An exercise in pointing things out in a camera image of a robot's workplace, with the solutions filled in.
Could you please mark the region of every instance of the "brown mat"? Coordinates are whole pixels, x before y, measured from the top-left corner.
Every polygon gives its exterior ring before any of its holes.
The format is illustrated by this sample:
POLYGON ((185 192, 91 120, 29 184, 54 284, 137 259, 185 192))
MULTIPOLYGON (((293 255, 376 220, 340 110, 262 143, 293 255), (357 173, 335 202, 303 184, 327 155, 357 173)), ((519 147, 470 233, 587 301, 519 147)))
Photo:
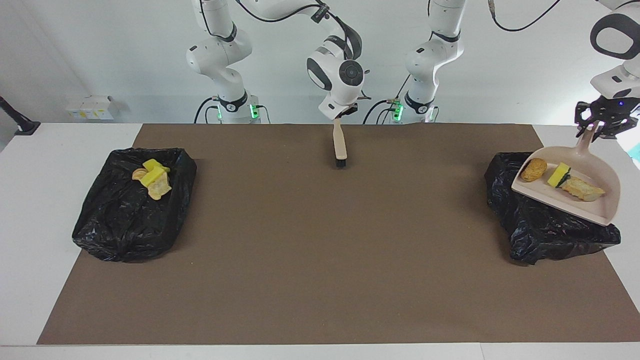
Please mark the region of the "brown mat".
POLYGON ((137 147, 198 158, 175 247, 144 264, 83 252, 39 344, 640 341, 604 253, 518 266, 486 205, 531 126, 144 125, 137 147))

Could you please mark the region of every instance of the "pink dustpan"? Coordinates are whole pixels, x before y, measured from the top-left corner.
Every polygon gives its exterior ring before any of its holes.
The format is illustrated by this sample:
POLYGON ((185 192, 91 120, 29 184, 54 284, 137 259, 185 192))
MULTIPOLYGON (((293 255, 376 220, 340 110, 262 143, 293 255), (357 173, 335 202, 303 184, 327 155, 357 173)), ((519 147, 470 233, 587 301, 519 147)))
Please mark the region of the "pink dustpan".
POLYGON ((589 152, 594 132, 593 128, 587 129, 578 140, 576 147, 552 146, 534 152, 518 171, 511 189, 596 224, 602 226, 611 224, 620 202, 620 180, 613 168, 589 152), (520 173, 533 158, 545 160, 548 167, 541 179, 527 183, 520 178, 520 173), (584 202, 562 189, 556 189, 547 184, 547 180, 560 162, 572 168, 571 175, 602 188, 606 194, 594 202, 584 202))

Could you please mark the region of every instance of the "yellow sponge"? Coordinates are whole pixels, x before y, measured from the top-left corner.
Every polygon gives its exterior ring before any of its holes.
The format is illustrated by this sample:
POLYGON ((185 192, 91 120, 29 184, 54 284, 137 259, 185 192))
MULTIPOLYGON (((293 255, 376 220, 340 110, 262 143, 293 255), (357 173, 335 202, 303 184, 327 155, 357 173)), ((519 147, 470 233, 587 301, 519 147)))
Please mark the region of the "yellow sponge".
POLYGON ((571 168, 569 167, 569 165, 560 163, 547 183, 554 188, 559 188, 571 176, 569 175, 570 171, 571 168))
POLYGON ((145 169, 147 171, 152 171, 154 168, 156 167, 161 167, 164 169, 164 171, 169 172, 171 171, 171 169, 169 169, 168 167, 164 167, 162 164, 160 164, 156 159, 151 159, 151 160, 147 160, 145 161, 142 166, 145 167, 145 169))
POLYGON ((140 180, 140 182, 145 188, 148 188, 149 185, 151 185, 151 183, 153 183, 154 181, 158 180, 158 178, 161 177, 162 174, 166 174, 166 171, 164 171, 164 168, 162 166, 154 167, 153 170, 148 172, 142 178, 142 180, 140 180))

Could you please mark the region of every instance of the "black cable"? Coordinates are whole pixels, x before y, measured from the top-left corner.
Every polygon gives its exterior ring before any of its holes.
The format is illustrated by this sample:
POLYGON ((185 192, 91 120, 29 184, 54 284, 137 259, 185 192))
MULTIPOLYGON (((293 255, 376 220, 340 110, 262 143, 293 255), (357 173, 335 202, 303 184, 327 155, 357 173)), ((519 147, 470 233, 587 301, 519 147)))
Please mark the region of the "black cable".
MULTIPOLYGON (((402 93, 402 90, 404 89, 404 87, 406 86, 406 83, 409 81, 410 78, 411 78, 411 74, 406 76, 406 79, 404 79, 404 83, 402 83, 402 86, 400 86, 400 90, 398 90, 398 93, 396 94, 396 99, 400 98, 400 93, 402 93)), ((392 110, 393 107, 394 107, 394 105, 391 104, 391 105, 389 105, 389 109, 387 109, 387 110, 392 110)), ((385 119, 382 120, 383 124, 385 123, 385 121, 387 121, 387 115, 389 115, 389 113, 387 113, 385 115, 385 119)))
POLYGON ((382 114, 383 114, 383 113, 385 113, 385 112, 390 113, 390 112, 392 112, 392 111, 395 111, 395 110, 382 109, 382 111, 378 114, 378 118, 376 119, 376 125, 378 125, 378 124, 380 123, 380 117, 382 116, 382 114))
MULTIPOLYGON (((279 19, 273 19, 272 20, 272 19, 263 19, 262 17, 259 17, 258 15, 255 15, 254 13, 251 12, 251 10, 249 10, 242 3, 241 0, 236 0, 236 2, 238 3, 238 5, 240 5, 242 7, 242 9, 244 9, 247 12, 247 14, 251 15, 254 19, 260 20, 262 22, 280 22, 280 21, 286 20, 286 19, 292 17, 293 15, 296 15, 297 13, 300 13, 300 12, 306 10, 306 9, 309 9, 309 8, 321 8, 322 7, 322 5, 320 5, 320 2, 317 1, 318 2, 317 4, 309 4, 309 5, 303 6, 303 7, 299 8, 299 9, 297 9, 296 11, 290 13, 289 15, 283 16, 283 17, 281 17, 279 19)), ((332 12, 328 12, 327 14, 329 14, 329 16, 331 16, 338 23, 338 25, 340 25, 340 28, 342 28, 342 31, 344 32, 344 49, 343 49, 343 53, 344 53, 344 59, 347 60, 346 49, 347 49, 347 46, 348 46, 349 38, 348 38, 348 31, 346 29, 346 24, 339 17, 335 16, 332 12)))
POLYGON ((382 105, 382 104, 384 104, 386 102, 387 102, 386 100, 380 100, 380 101, 376 102, 373 106, 371 106, 371 109, 369 109, 369 111, 367 112, 367 115, 365 115, 365 117, 364 117, 364 121, 362 121, 362 125, 365 125, 367 123, 367 119, 369 118, 369 115, 371 115, 371 113, 373 112, 373 109, 375 109, 379 105, 382 105))
POLYGON ((202 12, 202 18, 204 19, 204 26, 207 28, 207 32, 209 33, 209 35, 214 37, 215 35, 211 33, 211 30, 209 30, 209 24, 207 23, 207 17, 204 15, 204 5, 202 4, 202 0, 200 0, 200 11, 202 12))
POLYGON ((367 96, 367 94, 364 93, 364 90, 360 90, 360 93, 362 94, 362 97, 364 98, 362 100, 373 100, 370 96, 367 96))
POLYGON ((436 113, 436 116, 433 118, 433 122, 436 122, 438 120, 438 115, 440 114, 440 108, 438 106, 435 106, 433 108, 433 111, 438 110, 438 112, 436 113))
POLYGON ((619 8, 621 8, 622 6, 629 5, 629 4, 631 4, 631 3, 640 3, 640 0, 630 0, 630 1, 627 1, 626 3, 624 3, 624 4, 622 4, 622 5, 618 5, 618 7, 616 8, 616 10, 617 10, 617 9, 619 9, 619 8))
POLYGON ((242 6, 242 8, 243 8, 243 9, 244 9, 244 10, 245 10, 249 15, 251 15, 254 19, 260 20, 260 21, 262 21, 262 22, 280 22, 280 21, 283 21, 283 20, 286 20, 286 19, 288 19, 288 18, 292 17, 293 15, 296 15, 297 13, 300 13, 300 12, 301 12, 301 11, 303 11, 303 10, 306 10, 306 9, 309 9, 309 8, 320 8, 320 7, 321 7, 319 4, 309 4, 309 5, 306 5, 306 6, 303 6, 303 7, 299 8, 299 9, 297 9, 296 11, 294 11, 294 12, 290 13, 289 15, 286 15, 286 16, 281 17, 281 18, 279 18, 279 19, 273 19, 273 20, 271 20, 271 19, 263 19, 263 18, 261 18, 261 17, 259 17, 259 16, 255 15, 254 13, 252 13, 252 12, 251 12, 251 10, 247 9, 247 7, 246 7, 246 6, 245 6, 245 5, 244 5, 240 0, 236 0, 236 2, 238 3, 238 5, 242 6))
POLYGON ((342 28, 342 31, 344 31, 344 49, 342 50, 342 53, 344 55, 344 59, 347 60, 347 48, 349 47, 349 35, 347 35, 348 32, 347 32, 346 24, 339 17, 335 16, 331 12, 328 12, 328 14, 338 23, 338 25, 340 25, 340 27, 342 28))
POLYGON ((400 93, 402 92, 402 90, 404 89, 404 86, 406 85, 406 83, 409 81, 410 78, 411 78, 411 74, 406 76, 406 79, 404 79, 404 83, 402 83, 402 86, 400 86, 400 90, 398 90, 398 93, 396 94, 396 98, 400 96, 400 93))
POLYGON ((30 135, 40 126, 39 121, 32 121, 21 112, 14 109, 5 99, 0 96, 0 109, 2 109, 18 125, 19 133, 30 135))
POLYGON ((212 98, 208 97, 205 101, 202 102, 202 104, 200 104, 200 107, 198 108, 198 111, 196 111, 196 117, 193 119, 193 123, 197 124, 198 123, 198 116, 200 116, 200 112, 202 111, 202 108, 204 108, 204 106, 207 104, 207 102, 209 101, 213 101, 212 98))
POLYGON ((548 12, 550 12, 553 8, 556 7, 556 5, 558 5, 558 3, 560 3, 561 0, 556 0, 553 5, 549 6, 549 8, 542 13, 542 15, 540 15, 536 20, 533 20, 529 25, 523 26, 519 29, 509 29, 509 28, 505 28, 504 26, 500 25, 500 23, 498 22, 498 20, 495 18, 495 3, 493 2, 493 0, 489 0, 489 11, 491 12, 491 17, 493 18, 493 22, 498 25, 498 28, 503 29, 504 31, 508 31, 511 33, 515 33, 517 31, 522 31, 524 29, 527 29, 529 26, 532 26, 533 24, 537 23, 540 19, 542 19, 548 12))
POLYGON ((266 111, 267 113, 267 121, 269 122, 269 124, 271 123, 271 117, 269 116, 269 109, 267 109, 266 106, 264 105, 256 105, 255 107, 256 109, 264 109, 264 111, 266 111))
POLYGON ((218 107, 214 105, 214 106, 210 106, 210 107, 205 109, 205 111, 204 111, 204 122, 207 123, 207 124, 209 123, 208 116, 209 116, 209 110, 211 110, 211 109, 216 109, 217 110, 218 107))

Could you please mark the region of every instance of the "brush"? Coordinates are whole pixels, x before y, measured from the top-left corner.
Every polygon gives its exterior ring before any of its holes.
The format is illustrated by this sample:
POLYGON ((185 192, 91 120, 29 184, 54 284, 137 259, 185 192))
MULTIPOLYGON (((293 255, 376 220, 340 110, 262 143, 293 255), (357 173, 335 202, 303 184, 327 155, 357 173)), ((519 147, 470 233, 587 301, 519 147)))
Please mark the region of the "brush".
POLYGON ((344 143, 344 133, 340 126, 340 118, 333 120, 333 148, 335 149, 335 166, 347 166, 347 145, 344 143))

